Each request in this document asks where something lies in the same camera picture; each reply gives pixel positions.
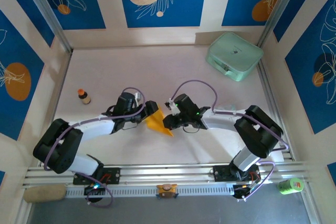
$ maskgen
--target green can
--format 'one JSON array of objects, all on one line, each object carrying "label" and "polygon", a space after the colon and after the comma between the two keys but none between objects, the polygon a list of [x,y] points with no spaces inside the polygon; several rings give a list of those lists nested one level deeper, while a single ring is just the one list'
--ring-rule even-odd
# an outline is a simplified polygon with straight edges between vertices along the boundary
[{"label": "green can", "polygon": [[291,178],[278,184],[278,189],[282,194],[293,194],[303,190],[303,181],[299,178]]}]

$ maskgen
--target bottle cap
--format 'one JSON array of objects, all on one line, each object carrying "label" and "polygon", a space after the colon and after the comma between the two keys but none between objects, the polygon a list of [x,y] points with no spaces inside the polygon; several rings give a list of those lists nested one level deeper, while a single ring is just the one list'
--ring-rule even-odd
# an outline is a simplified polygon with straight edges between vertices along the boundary
[{"label": "bottle cap", "polygon": [[84,89],[79,89],[77,92],[78,92],[79,95],[84,95],[85,94]]}]

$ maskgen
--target mint green case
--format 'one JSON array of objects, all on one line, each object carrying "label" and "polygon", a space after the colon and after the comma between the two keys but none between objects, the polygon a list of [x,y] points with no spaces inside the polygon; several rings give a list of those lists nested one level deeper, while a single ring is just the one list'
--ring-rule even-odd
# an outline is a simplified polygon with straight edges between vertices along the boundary
[{"label": "mint green case", "polygon": [[263,54],[261,48],[227,32],[210,45],[206,61],[225,76],[242,81],[255,68]]}]

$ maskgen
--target white floor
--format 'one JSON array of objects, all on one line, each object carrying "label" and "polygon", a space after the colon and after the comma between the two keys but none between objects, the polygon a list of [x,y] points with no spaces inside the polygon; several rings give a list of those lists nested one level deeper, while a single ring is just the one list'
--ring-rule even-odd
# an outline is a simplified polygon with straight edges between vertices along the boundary
[{"label": "white floor", "polygon": [[[235,82],[211,67],[203,46],[164,46],[75,50],[70,62],[55,118],[82,121],[98,116],[114,105],[126,87],[139,88],[147,100],[156,101],[167,115],[167,101],[189,79],[200,79],[218,92],[217,106],[234,104],[237,109],[260,106],[268,113],[257,70]],[[83,105],[77,90],[83,88],[92,101]],[[211,106],[212,90],[201,83],[188,83],[180,91],[198,106]],[[178,129],[174,137],[153,132],[145,123],[80,145],[79,151],[105,164],[186,164],[230,162],[244,147],[238,133],[200,130],[187,134]],[[281,152],[274,161],[283,161]]]}]

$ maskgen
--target orange circle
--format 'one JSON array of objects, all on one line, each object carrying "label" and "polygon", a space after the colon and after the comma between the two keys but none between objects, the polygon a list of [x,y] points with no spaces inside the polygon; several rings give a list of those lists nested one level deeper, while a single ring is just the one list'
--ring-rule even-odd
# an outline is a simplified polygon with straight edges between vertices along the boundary
[{"label": "orange circle", "polygon": [[320,87],[322,86],[323,84],[323,74],[321,74],[320,72],[316,72],[314,75],[313,75],[313,84],[316,86],[316,87]]},{"label": "orange circle", "polygon": [[255,21],[267,21],[277,0],[260,0],[252,10],[252,18]]},{"label": "orange circle", "polygon": [[71,12],[70,8],[64,4],[60,4],[59,6],[57,6],[57,9],[60,13],[64,15],[68,15]]},{"label": "orange circle", "polygon": [[84,91],[84,89],[79,89],[79,90],[77,91],[77,93],[78,93],[79,95],[84,95],[84,94],[85,94],[85,91]]},{"label": "orange circle", "polygon": [[5,72],[5,77],[8,80],[5,81],[5,86],[9,96],[16,101],[26,100],[32,86],[29,70],[18,62],[9,64],[6,70],[8,72]]}]

